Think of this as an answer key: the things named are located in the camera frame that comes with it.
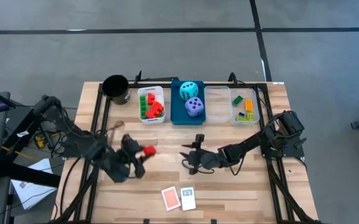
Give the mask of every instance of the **purple die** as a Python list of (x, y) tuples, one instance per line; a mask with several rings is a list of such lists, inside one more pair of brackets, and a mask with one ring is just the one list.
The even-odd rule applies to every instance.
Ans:
[(204, 105), (199, 97), (192, 97), (186, 101), (185, 108), (190, 116), (197, 116), (203, 112)]

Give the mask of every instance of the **concrete floor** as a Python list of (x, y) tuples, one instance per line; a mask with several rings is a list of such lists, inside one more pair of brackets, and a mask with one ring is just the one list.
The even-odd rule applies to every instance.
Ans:
[[(256, 0), (262, 27), (359, 27), (359, 1)], [(0, 0), (0, 30), (253, 27), (249, 1)], [(359, 223), (359, 32), (263, 33), (272, 79), (304, 123), (319, 218)], [(0, 35), (0, 91), (33, 105), (43, 94), (76, 107), (84, 81), (134, 78), (263, 81), (255, 33)], [(75, 110), (70, 111), (74, 117)], [(48, 157), (43, 152), (28, 153)], [(18, 161), (28, 164), (29, 161)], [(52, 165), (59, 159), (52, 160)], [(55, 194), (15, 223), (47, 222)]]

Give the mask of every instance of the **wooden board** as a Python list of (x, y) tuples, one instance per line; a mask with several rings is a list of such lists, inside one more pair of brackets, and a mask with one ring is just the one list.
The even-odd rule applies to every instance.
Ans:
[[(98, 82), (84, 84), (75, 120), (82, 129), (91, 127), (98, 85)], [(284, 85), (268, 83), (268, 89), (274, 114), (290, 109)], [(92, 223), (139, 223), (143, 222), (144, 218), (149, 218), (151, 223), (208, 223), (211, 219), (217, 219), (220, 223), (276, 222), (266, 162), (259, 147), (247, 153), (241, 172), (237, 176), (232, 176), (228, 169), (215, 169), (215, 173), (211, 175), (189, 175), (188, 170), (181, 164), (182, 157), (179, 154), (189, 152), (189, 148), (180, 145), (190, 144), (196, 134), (205, 134), (203, 148), (216, 152), (220, 146), (240, 142), (258, 132), (258, 123), (252, 126), (233, 126), (231, 123), (174, 126), (169, 118), (170, 89), (165, 88), (166, 121), (162, 124), (145, 125), (138, 118), (137, 89), (130, 91), (130, 102), (121, 106), (111, 104), (107, 127), (119, 120), (125, 122), (125, 127), (117, 130), (114, 135), (113, 147), (117, 148), (121, 136), (129, 133), (141, 144), (155, 145), (157, 155), (145, 163), (146, 174), (140, 180), (129, 179), (125, 183), (116, 184), (103, 171), (100, 172)], [(103, 98), (98, 128), (101, 125), (104, 102)], [(263, 111), (264, 119), (267, 121), (266, 110)], [(74, 159), (69, 159), (65, 163), (56, 199), (58, 206), (63, 181), (73, 162)], [(70, 174), (63, 209), (78, 192), (82, 167), (81, 160)], [(284, 159), (284, 167), (291, 194), (309, 216), (317, 219), (305, 167), (295, 159)], [(185, 212), (177, 208), (167, 212), (161, 190), (172, 186), (176, 187), (178, 195), (180, 188), (194, 187), (197, 208)], [(282, 216), (287, 218), (284, 199), (281, 194), (279, 197)], [(85, 197), (82, 218), (85, 217), (87, 203), (88, 198)]]

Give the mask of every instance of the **red block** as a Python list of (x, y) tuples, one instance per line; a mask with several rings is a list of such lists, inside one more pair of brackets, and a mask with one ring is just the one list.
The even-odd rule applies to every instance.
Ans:
[(143, 147), (143, 152), (146, 156), (154, 156), (157, 151), (154, 146), (145, 146)]
[(152, 105), (154, 103), (154, 95), (151, 93), (147, 94), (147, 104)]
[(145, 115), (147, 118), (157, 118), (163, 109), (164, 107), (159, 102), (155, 101)]

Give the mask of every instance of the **playing card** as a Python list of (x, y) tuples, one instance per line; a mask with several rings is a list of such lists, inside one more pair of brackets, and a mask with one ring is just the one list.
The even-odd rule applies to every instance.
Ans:
[(162, 198), (164, 199), (167, 211), (180, 206), (179, 198), (175, 187), (170, 187), (168, 189), (162, 190), (161, 194)]

